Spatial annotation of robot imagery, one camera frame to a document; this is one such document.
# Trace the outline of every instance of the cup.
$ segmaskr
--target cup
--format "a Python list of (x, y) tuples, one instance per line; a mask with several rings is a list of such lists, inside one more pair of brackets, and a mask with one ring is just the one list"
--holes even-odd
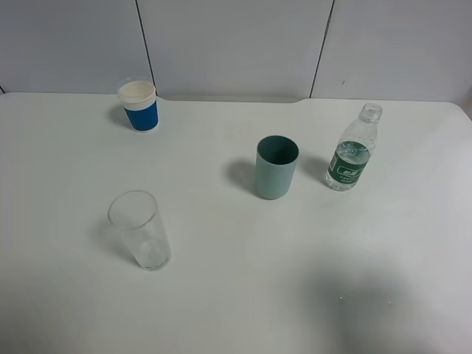
[(121, 194), (108, 208), (108, 219), (141, 268), (156, 271), (169, 262), (170, 247), (152, 194), (144, 190)]
[(267, 136), (257, 145), (256, 191), (266, 199), (284, 196), (294, 176), (299, 149), (284, 136)]
[(156, 88), (145, 77), (129, 77), (118, 84), (118, 98), (134, 130), (144, 132), (158, 123)]

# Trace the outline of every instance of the blue paper cup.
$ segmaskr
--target blue paper cup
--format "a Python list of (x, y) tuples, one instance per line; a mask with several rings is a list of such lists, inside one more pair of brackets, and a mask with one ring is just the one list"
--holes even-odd
[(129, 77), (118, 85), (118, 98), (136, 131), (157, 126), (156, 88), (145, 77)]

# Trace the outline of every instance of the green bottle label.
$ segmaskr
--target green bottle label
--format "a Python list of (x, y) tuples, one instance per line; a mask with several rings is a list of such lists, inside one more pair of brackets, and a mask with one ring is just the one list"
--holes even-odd
[(370, 158), (369, 149), (358, 142), (342, 142), (336, 148), (328, 172), (339, 183), (356, 183)]

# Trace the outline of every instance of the plastic bottle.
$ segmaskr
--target plastic bottle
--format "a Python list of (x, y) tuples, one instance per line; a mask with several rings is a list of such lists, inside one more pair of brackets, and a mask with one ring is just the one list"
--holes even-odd
[(382, 107), (367, 103), (354, 122), (341, 135), (338, 146), (324, 175), (332, 190), (345, 191), (355, 186), (372, 155), (377, 141), (377, 123)]

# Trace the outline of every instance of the plastic cup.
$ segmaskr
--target plastic cup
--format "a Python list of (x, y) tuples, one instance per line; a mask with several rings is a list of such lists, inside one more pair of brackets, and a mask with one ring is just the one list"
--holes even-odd
[(121, 81), (118, 98), (134, 130), (145, 132), (157, 126), (156, 88), (146, 77), (129, 77)]
[(284, 136), (267, 136), (257, 145), (256, 190), (266, 199), (283, 197), (290, 188), (299, 149)]

